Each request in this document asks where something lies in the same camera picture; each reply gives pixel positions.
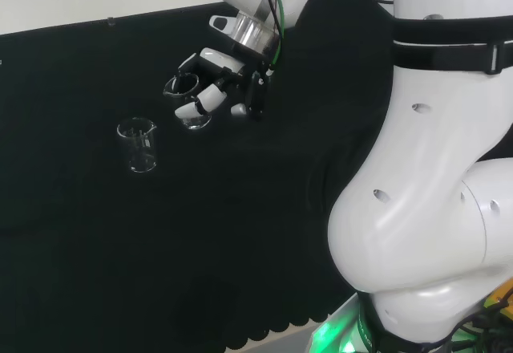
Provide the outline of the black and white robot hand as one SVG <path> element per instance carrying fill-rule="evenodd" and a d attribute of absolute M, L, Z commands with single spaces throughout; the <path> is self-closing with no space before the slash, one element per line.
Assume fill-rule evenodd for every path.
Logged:
<path fill-rule="evenodd" d="M 273 65 L 265 61 L 253 66 L 205 47 L 178 66 L 163 95 L 175 100 L 176 118 L 194 128 L 209 122 L 230 96 L 235 98 L 230 107 L 232 116 L 258 121 L 263 116 L 273 72 Z"/>

